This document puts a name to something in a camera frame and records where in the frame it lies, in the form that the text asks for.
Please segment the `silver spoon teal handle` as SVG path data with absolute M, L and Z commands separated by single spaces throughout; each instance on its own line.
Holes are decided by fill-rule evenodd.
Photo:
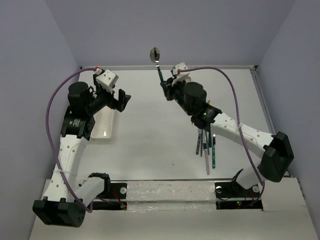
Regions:
M 161 82 L 164 81 L 163 75 L 162 75 L 162 71 L 160 68 L 160 51 L 157 47 L 153 47 L 150 50 L 150 54 L 149 54 L 150 60 L 152 63 L 154 63 L 157 72 L 158 72 L 158 76 Z

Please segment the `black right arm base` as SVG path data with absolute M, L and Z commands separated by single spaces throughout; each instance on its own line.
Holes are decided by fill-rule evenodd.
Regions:
M 257 187 L 257 192 L 254 192 L 252 187 L 244 189 L 236 182 L 242 171 L 243 169 L 239 170 L 231 181 L 214 184 L 217 210 L 263 210 L 259 186 L 253 185 Z

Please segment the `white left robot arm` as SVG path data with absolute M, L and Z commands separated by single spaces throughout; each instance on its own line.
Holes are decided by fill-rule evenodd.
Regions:
M 80 162 L 96 123 L 94 115 L 105 107 L 122 112 L 131 98 L 122 89 L 118 91 L 118 98 L 114 97 L 118 79 L 116 74 L 105 71 L 93 75 L 95 89 L 82 81 L 69 86 L 60 147 L 54 152 L 56 165 L 42 199 L 35 200 L 32 206 L 45 225 L 78 228 L 86 212 L 92 212 L 95 199 L 115 194 L 107 173 L 91 173 L 78 189 L 75 186 Z

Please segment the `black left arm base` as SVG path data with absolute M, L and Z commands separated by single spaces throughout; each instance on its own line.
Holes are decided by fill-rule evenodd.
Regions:
M 79 186 L 80 199 L 92 200 L 89 208 L 95 211 L 124 211 L 127 209 L 128 183 L 111 181 L 107 173 L 91 173 Z

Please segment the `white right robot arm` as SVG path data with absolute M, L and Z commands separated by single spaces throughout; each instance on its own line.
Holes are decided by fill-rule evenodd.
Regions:
M 167 101 L 177 104 L 198 129 L 229 139 L 255 154 L 260 161 L 239 170 L 230 183 L 235 196 L 242 196 L 254 185 L 279 183 L 294 159 L 289 137 L 279 131 L 271 134 L 239 123 L 207 102 L 207 93 L 197 82 L 169 78 L 160 83 Z

